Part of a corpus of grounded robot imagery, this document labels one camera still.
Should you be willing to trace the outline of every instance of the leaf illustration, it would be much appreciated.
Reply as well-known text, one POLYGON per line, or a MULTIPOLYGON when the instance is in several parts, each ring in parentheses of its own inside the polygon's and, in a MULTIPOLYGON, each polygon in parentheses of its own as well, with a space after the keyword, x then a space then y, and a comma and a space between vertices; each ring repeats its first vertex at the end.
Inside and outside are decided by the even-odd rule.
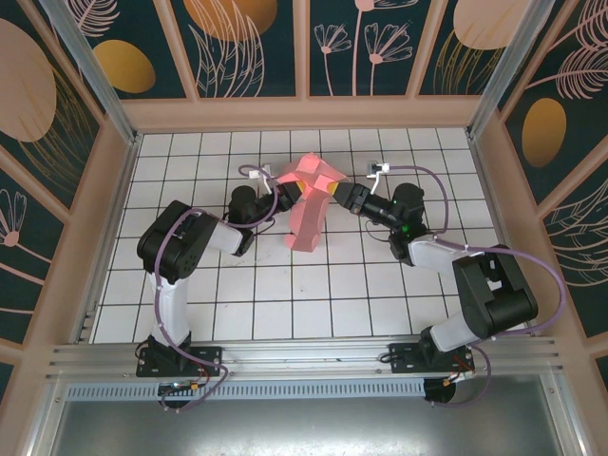
POLYGON ((66 0, 84 36, 102 37, 120 15, 118 0, 66 0))

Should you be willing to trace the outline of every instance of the cable connector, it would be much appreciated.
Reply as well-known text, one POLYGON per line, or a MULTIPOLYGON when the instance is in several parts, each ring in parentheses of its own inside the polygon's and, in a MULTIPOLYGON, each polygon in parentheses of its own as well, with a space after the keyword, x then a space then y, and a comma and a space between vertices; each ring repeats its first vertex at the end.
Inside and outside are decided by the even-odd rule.
POLYGON ((388 174, 390 171, 390 163, 376 163, 375 161, 370 161, 368 163, 368 179, 376 179, 376 182, 373 183, 373 187, 371 188, 371 194, 375 194, 376 188, 378 188, 378 184, 380 183, 380 176, 383 174, 388 174))

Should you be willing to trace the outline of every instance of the white tile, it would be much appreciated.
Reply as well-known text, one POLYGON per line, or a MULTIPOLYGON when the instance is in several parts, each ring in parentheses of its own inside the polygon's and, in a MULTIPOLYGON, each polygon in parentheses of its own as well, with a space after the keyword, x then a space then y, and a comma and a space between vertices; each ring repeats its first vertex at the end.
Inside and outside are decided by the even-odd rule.
POLYGON ((382 153, 380 150, 373 152, 354 152, 352 154, 352 162, 354 165, 355 176, 367 176, 368 175, 368 163, 382 162, 382 153))
POLYGON ((173 200, 190 205, 193 195, 193 180, 168 180, 162 186, 161 207, 168 206, 173 200))
MULTIPOLYGON (((243 164, 251 164, 259 166, 259 154, 257 155, 231 155, 228 167, 228 179, 249 179, 248 176, 243 176, 238 172, 238 169, 243 164)), ((249 169, 244 169, 243 172, 248 173, 249 169)))
POLYGON ((373 335, 411 334, 408 303, 404 297, 370 299, 373 335))
POLYGON ((327 231, 356 231, 360 230, 359 217, 351 214, 347 209, 339 204, 330 204, 325 215, 327 231))
POLYGON ((201 155, 224 155, 230 152, 230 133, 203 133, 201 155))
POLYGON ((466 242, 476 247, 494 247, 498 238, 494 228, 478 228, 465 230, 466 242))
POLYGON ((458 296, 446 296, 447 316, 453 316, 463 311, 458 296))
POLYGON ((312 252, 292 251, 293 264, 327 264, 326 235, 321 235, 319 243, 312 252))
POLYGON ((139 304, 143 271, 111 271, 105 289, 104 304, 139 304))
POLYGON ((412 166, 414 158, 411 150, 383 150, 382 157, 384 163, 390 164, 390 174, 416 174, 413 169, 395 169, 394 166, 412 166))
POLYGON ((133 182, 126 207, 159 207, 162 182, 133 182))
POLYGON ((245 252, 243 256, 234 256, 222 252, 219 254, 219 266, 225 267, 242 267, 242 266, 253 266, 256 264, 256 241, 252 243, 249 250, 245 252))
POLYGON ((292 268, 256 268, 256 301, 282 301, 292 298, 292 268))
POLYGON ((370 305, 367 299, 332 301, 333 337, 371 335, 370 305))
POLYGON ((197 176, 198 163, 199 157, 170 157, 164 179, 166 181, 193 180, 197 176))
POLYGON ((477 200, 484 197, 484 190, 476 174, 452 174, 449 179, 456 200, 477 200))
POLYGON ((252 301, 254 268, 220 268, 218 302, 252 301))
POLYGON ((375 128, 351 130, 351 150, 353 152, 360 150, 380 150, 378 130, 375 128))
POLYGON ((273 176, 281 176, 284 173, 285 166, 289 164, 291 157, 289 152, 286 154, 261 154, 259 156, 259 165, 270 165, 270 172, 273 176))
POLYGON ((405 296, 399 263, 366 264, 370 297, 405 296))
MULTIPOLYGON (((437 177, 446 189, 447 198, 453 200, 454 194, 452 193, 452 186, 447 174, 440 174, 437 177)), ((441 192, 441 187, 439 186, 439 183, 437 183, 437 180, 432 176, 421 174, 418 176, 418 181, 420 182, 420 188, 425 191, 425 201, 444 200, 444 194, 441 192)))
POLYGON ((102 306, 96 344, 132 342, 139 306, 102 306))
POLYGON ((257 302, 254 307, 254 339, 290 339, 292 301, 257 302))
POLYGON ((292 131, 292 152, 319 152, 319 130, 292 131))
POLYGON ((434 128, 408 128, 412 149, 439 149, 439 140, 434 128))
POLYGON ((217 269, 197 269, 188 279, 188 303, 216 302, 217 269))
POLYGON ((197 180, 194 188, 194 206, 223 206, 226 196, 225 180, 197 180))
POLYGON ((217 268, 219 266, 219 250, 205 249, 200 258, 198 268, 217 268))
POLYGON ((429 269, 402 264, 403 279, 406 282, 406 296, 431 296, 442 293, 439 275, 429 269))
POLYGON ((294 302, 294 337, 331 337, 330 301, 294 302))
MULTIPOLYGON (((458 211, 454 201, 449 202, 449 218, 447 228, 461 228, 458 211)), ((446 205, 443 201, 426 201, 425 209, 427 213, 428 228, 431 230, 443 229, 446 220, 446 205)))
POLYGON ((413 183, 418 186, 418 178, 413 175, 408 176, 387 176, 387 182, 389 183, 389 194, 392 197, 393 193, 395 193, 395 188, 400 183, 413 183))
MULTIPOLYGON (((378 239, 388 239, 388 233, 371 232, 378 239)), ((390 252, 390 247, 387 242, 380 242, 372 238, 368 233, 363 234, 363 251, 365 253, 366 263, 385 263, 395 261, 395 257, 390 252)))
POLYGON ((367 297, 365 270, 363 264, 342 264, 330 266, 332 298, 367 297))
POLYGON ((144 157, 138 159, 133 181, 162 181, 166 166, 166 157, 144 157))
POLYGON ((349 130, 321 130, 323 152, 351 151, 349 130))
MULTIPOLYGON (((444 154, 441 150, 414 150, 414 162, 416 166, 422 166, 435 174, 445 174, 447 172, 444 154)), ((418 170, 419 175, 426 174, 418 170)))
POLYGON ((126 209, 121 238, 140 238, 156 220, 157 209, 126 209))
POLYGON ((292 250, 285 245, 284 235, 268 235, 264 233, 257 237, 257 266, 289 266, 292 264, 292 250))
POLYGON ((456 280, 454 277, 448 277, 445 275, 439 276, 441 279, 441 286, 444 292, 444 295, 457 295, 458 287, 456 286, 456 280))
POLYGON ((254 304, 239 302, 218 304, 214 340, 251 340, 253 337, 254 304))
POLYGON ((216 312, 214 304, 188 304, 188 324, 192 332, 193 342, 209 342, 213 340, 213 320, 216 312))
POLYGON ((442 296, 409 297, 408 307, 414 334, 447 320, 446 305, 442 296))
POLYGON ((142 259, 137 256, 137 238, 119 239, 112 261, 112 269, 143 269, 142 259))
POLYGON ((173 135, 144 135, 140 157, 165 157, 173 135))
POLYGON ((407 128, 381 128, 380 143, 382 150, 410 150, 407 128))
POLYGON ((360 233, 328 233, 330 263, 362 263, 360 233))
POLYGON ((154 316, 154 306, 140 306, 140 312, 137 315, 137 324, 135 327, 133 342, 139 344, 147 339, 148 335, 152 333, 155 320, 156 317, 154 316))
POLYGON ((442 149, 468 149, 464 128, 437 128, 442 149))
POLYGON ((326 152, 322 156, 323 162, 336 169, 345 176, 352 176, 351 152, 326 152))
POLYGON ((198 155, 200 152, 200 133, 176 133, 173 135, 169 155, 198 155))
POLYGON ((294 299, 330 297, 327 266, 294 266, 294 299))
POLYGON ((476 173, 473 156, 468 149, 444 150, 448 173, 476 173))
POLYGON ((482 199, 456 201, 463 228, 491 228, 492 217, 482 199))
POLYGON ((262 146, 261 152, 287 152, 290 148, 289 131, 262 131, 262 146))
POLYGON ((259 131, 238 131, 232 134, 231 154, 259 154, 259 131))
POLYGON ((228 156, 204 156, 199 159, 197 179, 227 179, 228 156))

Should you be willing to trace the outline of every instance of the yellow oval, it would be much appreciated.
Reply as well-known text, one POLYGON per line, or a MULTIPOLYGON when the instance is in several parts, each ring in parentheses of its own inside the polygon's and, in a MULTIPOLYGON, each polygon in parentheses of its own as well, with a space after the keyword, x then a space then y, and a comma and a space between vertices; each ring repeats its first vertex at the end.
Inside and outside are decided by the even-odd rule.
POLYGON ((143 52, 121 40, 108 40, 93 49, 109 82, 128 93, 142 93, 156 82, 154 67, 143 52))
POLYGON ((276 19, 276 0, 183 0, 183 4, 202 31, 221 41, 251 38, 249 30, 239 24, 238 12, 245 26, 246 18, 251 18, 260 35, 276 19))
POLYGON ((541 98, 532 104, 523 121, 523 156, 538 168, 550 163, 566 135, 566 113, 559 102, 541 98))

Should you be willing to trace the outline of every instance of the mounting plate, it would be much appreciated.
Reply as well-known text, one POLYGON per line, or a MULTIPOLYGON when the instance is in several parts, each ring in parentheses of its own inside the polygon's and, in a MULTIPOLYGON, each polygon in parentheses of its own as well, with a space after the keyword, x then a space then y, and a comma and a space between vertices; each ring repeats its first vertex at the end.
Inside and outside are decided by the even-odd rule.
POLYGON ((462 371, 464 367, 457 361, 457 358, 465 363, 471 371, 475 370, 471 350, 467 347, 459 347, 442 353, 435 357, 432 366, 425 362, 418 343, 390 344, 387 355, 392 358, 390 361, 392 373, 437 372, 449 374, 450 372, 462 371))
MULTIPOLYGON (((221 363, 221 347, 191 347, 190 353, 197 358, 200 358, 204 361, 209 361, 210 363, 221 363)), ((136 370, 136 376, 143 378, 163 378, 163 377, 194 377, 197 378, 199 373, 199 366, 194 363, 188 363, 185 369, 180 372, 177 366, 163 367, 160 368, 154 355, 148 349, 140 350, 140 358, 136 370)), ((218 368, 208 368, 205 366, 205 370, 209 373, 210 377, 218 377, 219 369, 218 368)))

